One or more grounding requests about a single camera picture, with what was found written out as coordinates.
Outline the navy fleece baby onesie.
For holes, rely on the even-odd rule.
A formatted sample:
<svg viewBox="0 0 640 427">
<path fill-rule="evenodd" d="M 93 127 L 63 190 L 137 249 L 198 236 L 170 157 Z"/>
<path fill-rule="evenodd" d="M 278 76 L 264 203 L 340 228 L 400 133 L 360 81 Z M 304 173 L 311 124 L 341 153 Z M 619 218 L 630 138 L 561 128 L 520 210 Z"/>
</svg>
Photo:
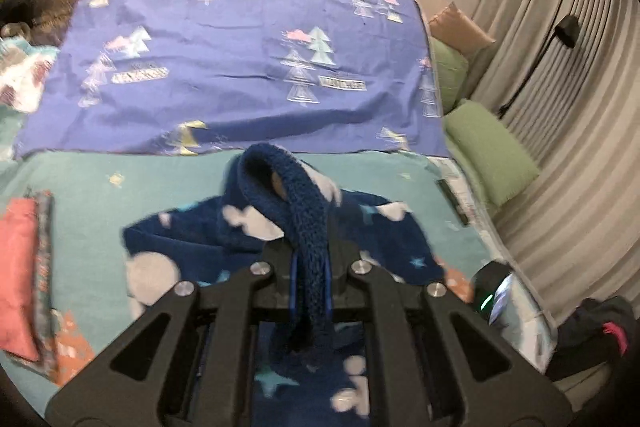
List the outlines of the navy fleece baby onesie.
<svg viewBox="0 0 640 427">
<path fill-rule="evenodd" d="M 212 286 L 292 245 L 293 301 L 285 321 L 258 329 L 253 413 L 257 426 L 365 426 L 370 421 L 364 332 L 330 323 L 329 239 L 355 243 L 360 260 L 398 283 L 444 276 L 410 208 L 345 191 L 286 150 L 255 144 L 230 162 L 218 196 L 146 217 L 122 232 L 132 298 L 151 306 L 168 281 Z"/>
</svg>

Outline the blue tree-print pillowcase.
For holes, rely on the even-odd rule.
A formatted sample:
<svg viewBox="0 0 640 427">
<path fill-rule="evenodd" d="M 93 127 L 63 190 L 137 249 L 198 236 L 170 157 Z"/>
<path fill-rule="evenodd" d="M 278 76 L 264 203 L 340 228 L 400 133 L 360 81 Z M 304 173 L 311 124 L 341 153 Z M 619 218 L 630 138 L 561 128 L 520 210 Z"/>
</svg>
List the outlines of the blue tree-print pillowcase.
<svg viewBox="0 0 640 427">
<path fill-rule="evenodd" d="M 447 152 L 414 0 L 78 0 L 35 113 L 44 150 Z"/>
</svg>

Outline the green pillow near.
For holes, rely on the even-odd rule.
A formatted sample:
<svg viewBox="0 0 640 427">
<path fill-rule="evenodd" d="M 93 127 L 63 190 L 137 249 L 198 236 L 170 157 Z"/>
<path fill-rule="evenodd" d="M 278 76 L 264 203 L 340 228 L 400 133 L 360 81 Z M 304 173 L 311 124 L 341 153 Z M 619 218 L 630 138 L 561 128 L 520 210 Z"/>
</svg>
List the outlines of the green pillow near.
<svg viewBox="0 0 640 427">
<path fill-rule="evenodd" d="M 444 129 L 492 208 L 511 202 L 540 175 L 525 147 L 480 103 L 463 102 L 445 116 Z"/>
</svg>

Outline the grey curtain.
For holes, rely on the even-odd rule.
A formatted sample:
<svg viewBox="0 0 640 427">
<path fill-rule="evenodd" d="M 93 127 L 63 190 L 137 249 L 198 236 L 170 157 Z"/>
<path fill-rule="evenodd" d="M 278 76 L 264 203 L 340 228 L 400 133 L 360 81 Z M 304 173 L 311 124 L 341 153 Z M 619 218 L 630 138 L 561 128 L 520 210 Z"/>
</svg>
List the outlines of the grey curtain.
<svg viewBox="0 0 640 427">
<path fill-rule="evenodd" d="M 496 225 L 549 311 L 639 299 L 639 0 L 480 0 L 465 93 L 540 175 Z"/>
</svg>

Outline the black phone on bed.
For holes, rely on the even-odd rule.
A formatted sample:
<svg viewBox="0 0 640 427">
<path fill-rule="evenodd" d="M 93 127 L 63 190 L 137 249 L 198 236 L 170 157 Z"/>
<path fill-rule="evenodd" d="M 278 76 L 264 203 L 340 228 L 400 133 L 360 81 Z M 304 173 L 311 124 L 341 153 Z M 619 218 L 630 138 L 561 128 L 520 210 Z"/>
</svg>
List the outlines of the black phone on bed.
<svg viewBox="0 0 640 427">
<path fill-rule="evenodd" d="M 460 202 L 460 199 L 458 199 L 458 196 L 454 194 L 454 191 L 452 191 L 449 183 L 445 179 L 439 179 L 437 181 L 437 185 L 439 187 L 439 190 L 442 192 L 442 195 L 444 195 L 444 197 L 447 199 L 447 202 L 449 202 L 452 210 L 454 210 L 454 213 L 457 215 L 460 223 L 464 227 L 467 227 L 470 223 L 469 216 L 466 214 L 463 205 Z"/>
</svg>

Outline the green pillow far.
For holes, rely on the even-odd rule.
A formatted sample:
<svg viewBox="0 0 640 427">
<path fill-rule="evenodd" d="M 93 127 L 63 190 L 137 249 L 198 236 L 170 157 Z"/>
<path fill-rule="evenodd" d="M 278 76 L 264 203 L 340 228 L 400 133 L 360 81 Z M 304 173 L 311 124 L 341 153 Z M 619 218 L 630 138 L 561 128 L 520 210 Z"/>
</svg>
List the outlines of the green pillow far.
<svg viewBox="0 0 640 427">
<path fill-rule="evenodd" d="M 469 62 L 456 49 L 434 37 L 431 38 L 430 45 L 442 113 L 448 114 L 456 106 L 462 84 L 469 72 Z"/>
</svg>

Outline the green pillow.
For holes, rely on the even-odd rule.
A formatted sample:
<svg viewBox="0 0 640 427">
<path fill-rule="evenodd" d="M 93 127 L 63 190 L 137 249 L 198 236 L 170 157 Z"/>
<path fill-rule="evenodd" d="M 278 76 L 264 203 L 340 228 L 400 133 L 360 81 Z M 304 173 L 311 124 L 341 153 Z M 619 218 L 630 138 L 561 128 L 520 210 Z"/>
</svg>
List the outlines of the green pillow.
<svg viewBox="0 0 640 427">
<path fill-rule="evenodd" d="M 448 114 L 456 106 L 462 84 L 469 72 L 469 62 L 456 49 L 434 37 L 431 38 L 430 45 L 442 113 Z"/>
<path fill-rule="evenodd" d="M 511 202 L 540 175 L 525 147 L 480 103 L 463 102 L 445 116 L 444 129 L 492 208 Z"/>
</svg>

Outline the grey floral folded garment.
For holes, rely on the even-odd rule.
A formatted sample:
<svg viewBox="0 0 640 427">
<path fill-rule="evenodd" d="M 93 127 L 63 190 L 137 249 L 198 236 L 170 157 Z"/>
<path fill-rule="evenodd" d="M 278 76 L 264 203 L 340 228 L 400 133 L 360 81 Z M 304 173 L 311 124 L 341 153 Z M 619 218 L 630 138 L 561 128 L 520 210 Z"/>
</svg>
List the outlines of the grey floral folded garment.
<svg viewBox="0 0 640 427">
<path fill-rule="evenodd" d="M 37 373 L 48 381 L 58 376 L 56 344 L 51 306 L 52 279 L 52 210 L 53 194 L 50 191 L 32 193 L 35 203 L 35 257 L 32 276 L 32 338 L 39 358 L 27 361 L 18 355 L 9 355 L 16 365 L 21 365 Z"/>
</svg>

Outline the dark clothes on floor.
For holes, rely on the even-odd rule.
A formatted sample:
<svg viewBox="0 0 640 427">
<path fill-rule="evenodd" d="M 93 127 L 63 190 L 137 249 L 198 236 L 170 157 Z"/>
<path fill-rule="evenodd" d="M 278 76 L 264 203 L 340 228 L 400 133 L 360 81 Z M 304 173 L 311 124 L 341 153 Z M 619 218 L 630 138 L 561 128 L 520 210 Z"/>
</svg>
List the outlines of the dark clothes on floor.
<svg viewBox="0 0 640 427">
<path fill-rule="evenodd" d="M 627 299 L 587 298 L 558 327 L 546 376 L 560 381 L 602 363 L 616 365 L 638 346 L 639 323 Z"/>
</svg>

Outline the teal printed bed quilt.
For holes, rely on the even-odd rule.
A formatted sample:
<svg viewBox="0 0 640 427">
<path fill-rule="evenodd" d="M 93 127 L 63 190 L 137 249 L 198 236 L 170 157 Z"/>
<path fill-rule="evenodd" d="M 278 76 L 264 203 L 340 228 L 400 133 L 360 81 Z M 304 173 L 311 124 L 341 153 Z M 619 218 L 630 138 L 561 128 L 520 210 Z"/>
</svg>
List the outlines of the teal printed bed quilt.
<svg viewBox="0 0 640 427">
<path fill-rule="evenodd" d="M 44 152 L 24 160 L 13 142 L 24 117 L 1 111 L 1 197 L 50 191 L 53 208 L 52 308 L 62 365 L 81 365 L 138 315 L 128 296 L 122 230 L 145 217 L 218 195 L 232 153 L 198 157 Z M 452 160 L 413 153 L 306 156 L 338 186 L 405 202 L 435 256 L 464 279 L 492 259 L 508 260 L 487 211 Z M 464 227 L 439 190 L 445 179 L 469 216 Z"/>
</svg>

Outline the tan pillow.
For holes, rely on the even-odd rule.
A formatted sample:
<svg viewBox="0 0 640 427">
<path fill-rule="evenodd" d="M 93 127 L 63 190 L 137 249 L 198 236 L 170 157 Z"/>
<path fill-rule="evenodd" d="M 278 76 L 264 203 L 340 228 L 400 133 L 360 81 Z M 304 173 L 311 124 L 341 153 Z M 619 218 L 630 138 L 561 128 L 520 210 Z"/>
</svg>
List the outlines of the tan pillow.
<svg viewBox="0 0 640 427">
<path fill-rule="evenodd" d="M 432 16 L 427 25 L 435 39 L 457 50 L 465 57 L 471 57 L 496 42 L 454 2 L 450 2 L 445 9 Z"/>
</svg>

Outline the pink folded garment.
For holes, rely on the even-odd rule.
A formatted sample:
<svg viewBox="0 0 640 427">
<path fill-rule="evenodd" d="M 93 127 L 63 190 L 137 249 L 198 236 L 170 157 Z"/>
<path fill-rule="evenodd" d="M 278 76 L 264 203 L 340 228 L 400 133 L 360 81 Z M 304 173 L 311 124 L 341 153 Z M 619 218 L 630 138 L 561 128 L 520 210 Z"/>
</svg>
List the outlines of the pink folded garment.
<svg viewBox="0 0 640 427">
<path fill-rule="evenodd" d="M 31 362 L 39 360 L 32 333 L 36 243 L 35 199 L 12 199 L 1 217 L 1 349 Z"/>
</svg>

